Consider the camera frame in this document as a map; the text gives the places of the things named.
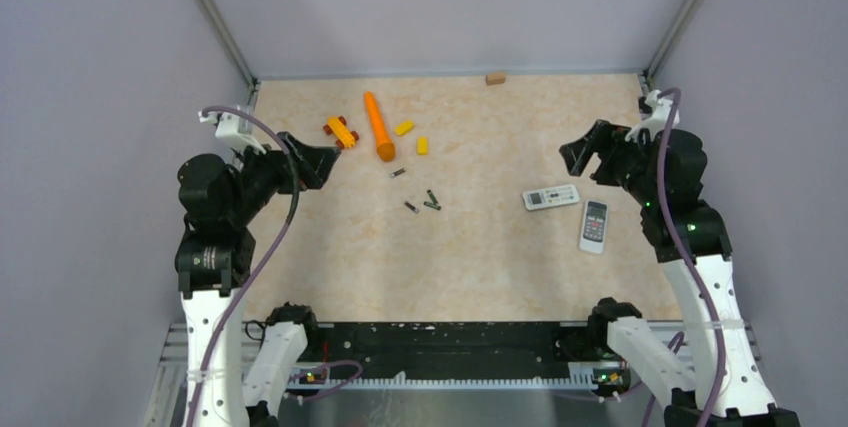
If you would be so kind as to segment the white remote with dark screen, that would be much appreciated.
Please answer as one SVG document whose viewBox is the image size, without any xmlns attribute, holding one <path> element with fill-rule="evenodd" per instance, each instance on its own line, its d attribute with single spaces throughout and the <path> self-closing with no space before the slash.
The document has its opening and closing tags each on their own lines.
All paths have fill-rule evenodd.
<svg viewBox="0 0 848 427">
<path fill-rule="evenodd" d="M 587 200 L 578 240 L 581 251 L 600 255 L 604 252 L 609 208 L 606 204 Z"/>
</svg>

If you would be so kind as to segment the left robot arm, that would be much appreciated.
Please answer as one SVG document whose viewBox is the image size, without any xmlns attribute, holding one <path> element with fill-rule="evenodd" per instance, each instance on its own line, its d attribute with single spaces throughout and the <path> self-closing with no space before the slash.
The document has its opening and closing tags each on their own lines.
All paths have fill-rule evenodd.
<svg viewBox="0 0 848 427">
<path fill-rule="evenodd" d="M 185 231 L 175 257 L 178 290 L 189 328 L 190 387 L 186 426 L 246 426 L 235 367 L 240 297 L 251 276 L 256 241 L 248 226 L 276 194 L 298 200 L 323 187 L 341 154 L 306 145 L 288 132 L 283 147 L 248 147 L 241 167 L 202 154 L 179 169 Z"/>
</svg>

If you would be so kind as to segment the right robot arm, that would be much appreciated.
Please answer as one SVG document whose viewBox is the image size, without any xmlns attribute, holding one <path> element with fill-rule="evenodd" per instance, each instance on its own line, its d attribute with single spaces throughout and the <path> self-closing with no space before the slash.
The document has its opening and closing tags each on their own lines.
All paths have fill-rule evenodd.
<svg viewBox="0 0 848 427">
<path fill-rule="evenodd" d="M 733 281 L 732 245 L 721 214 L 701 196 L 707 155 L 695 134 L 651 133 L 597 121 L 559 148 L 579 176 L 592 158 L 595 183 L 624 189 L 640 205 L 642 232 L 671 285 L 693 367 L 650 334 L 628 302 L 601 299 L 589 318 L 589 351 L 622 357 L 650 390 L 668 426 L 796 426 L 760 374 Z"/>
</svg>

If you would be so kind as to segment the white air conditioner remote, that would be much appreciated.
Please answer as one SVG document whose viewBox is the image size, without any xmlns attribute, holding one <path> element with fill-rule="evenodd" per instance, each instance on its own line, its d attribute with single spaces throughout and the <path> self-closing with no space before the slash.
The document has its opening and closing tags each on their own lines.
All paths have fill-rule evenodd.
<svg viewBox="0 0 848 427">
<path fill-rule="evenodd" d="M 523 192 L 521 197 L 526 210 L 530 212 L 570 206 L 580 202 L 579 193 L 573 184 L 528 190 Z"/>
</svg>

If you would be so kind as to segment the yellow toy car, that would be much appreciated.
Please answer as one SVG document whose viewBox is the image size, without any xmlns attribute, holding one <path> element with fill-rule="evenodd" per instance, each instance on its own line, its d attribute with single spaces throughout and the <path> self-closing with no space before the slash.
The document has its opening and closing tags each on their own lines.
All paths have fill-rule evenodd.
<svg viewBox="0 0 848 427">
<path fill-rule="evenodd" d="M 350 149 L 359 140 L 358 133 L 348 128 L 347 120 L 344 116 L 328 117 L 323 126 L 323 131 L 328 136 L 333 135 L 336 137 L 335 144 L 340 149 Z"/>
</svg>

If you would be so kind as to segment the orange toy microphone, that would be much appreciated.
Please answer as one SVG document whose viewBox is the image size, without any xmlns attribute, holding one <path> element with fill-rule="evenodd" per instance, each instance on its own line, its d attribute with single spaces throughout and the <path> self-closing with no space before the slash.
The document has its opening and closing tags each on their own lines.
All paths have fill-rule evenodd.
<svg viewBox="0 0 848 427">
<path fill-rule="evenodd" d="M 391 162 L 395 159 L 396 148 L 385 127 L 376 97 L 372 92 L 366 91 L 363 100 L 374 135 L 377 156 L 383 162 Z"/>
</svg>

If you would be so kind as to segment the yellow block upper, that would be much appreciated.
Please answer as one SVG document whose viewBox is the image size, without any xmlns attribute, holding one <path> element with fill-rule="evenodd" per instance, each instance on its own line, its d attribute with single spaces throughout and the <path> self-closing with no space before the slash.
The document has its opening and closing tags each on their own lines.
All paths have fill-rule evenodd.
<svg viewBox="0 0 848 427">
<path fill-rule="evenodd" d="M 415 123 L 411 120 L 404 121 L 394 128 L 396 136 L 405 136 L 415 128 Z"/>
</svg>

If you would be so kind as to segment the yellow block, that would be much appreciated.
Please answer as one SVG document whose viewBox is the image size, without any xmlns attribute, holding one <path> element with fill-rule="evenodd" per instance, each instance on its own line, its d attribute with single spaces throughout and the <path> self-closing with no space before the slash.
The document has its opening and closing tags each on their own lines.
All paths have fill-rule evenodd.
<svg viewBox="0 0 848 427">
<path fill-rule="evenodd" d="M 415 123 L 411 120 L 404 121 L 394 128 L 396 136 L 405 136 L 415 128 Z"/>
<path fill-rule="evenodd" d="M 429 153 L 429 139 L 421 136 L 416 141 L 416 153 L 419 156 L 426 156 Z"/>
</svg>

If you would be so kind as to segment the dark battery on table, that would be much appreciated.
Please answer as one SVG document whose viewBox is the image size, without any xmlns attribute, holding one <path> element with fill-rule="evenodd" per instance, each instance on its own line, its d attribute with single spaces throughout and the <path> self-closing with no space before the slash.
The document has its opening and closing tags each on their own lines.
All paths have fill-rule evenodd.
<svg viewBox="0 0 848 427">
<path fill-rule="evenodd" d="M 413 213 L 415 213 L 415 214 L 420 213 L 420 210 L 418 209 L 418 207 L 416 207 L 416 206 L 415 206 L 415 205 L 413 205 L 412 203 L 410 203 L 410 202 L 408 202 L 408 201 L 404 201 L 404 202 L 403 202 L 403 204 L 404 204 L 404 205 L 405 205 L 405 206 L 406 206 L 406 207 L 407 207 L 410 211 L 412 211 Z"/>
</svg>

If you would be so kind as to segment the yellow block lower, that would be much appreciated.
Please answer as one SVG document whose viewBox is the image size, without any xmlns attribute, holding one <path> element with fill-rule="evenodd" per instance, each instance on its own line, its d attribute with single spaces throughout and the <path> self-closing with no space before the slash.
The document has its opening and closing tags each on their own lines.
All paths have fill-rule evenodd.
<svg viewBox="0 0 848 427">
<path fill-rule="evenodd" d="M 416 153 L 419 156 L 426 156 L 429 153 L 429 139 L 421 136 L 416 141 Z"/>
</svg>

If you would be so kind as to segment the brown wooden block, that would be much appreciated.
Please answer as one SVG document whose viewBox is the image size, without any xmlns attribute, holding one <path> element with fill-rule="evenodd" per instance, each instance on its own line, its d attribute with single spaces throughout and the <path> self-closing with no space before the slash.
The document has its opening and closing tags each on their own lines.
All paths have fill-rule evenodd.
<svg viewBox="0 0 848 427">
<path fill-rule="evenodd" d="M 485 83 L 487 86 L 501 85 L 505 81 L 506 74 L 504 72 L 491 72 L 485 76 Z"/>
</svg>

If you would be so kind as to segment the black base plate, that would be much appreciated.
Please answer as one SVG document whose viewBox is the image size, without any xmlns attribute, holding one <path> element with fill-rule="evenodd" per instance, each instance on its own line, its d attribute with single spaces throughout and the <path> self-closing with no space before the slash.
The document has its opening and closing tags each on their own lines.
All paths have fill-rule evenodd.
<svg viewBox="0 0 848 427">
<path fill-rule="evenodd" d="M 625 362 L 590 343 L 583 322 L 339 322 L 307 334 L 300 360 L 353 360 L 363 383 L 576 388 L 626 384 Z"/>
</svg>

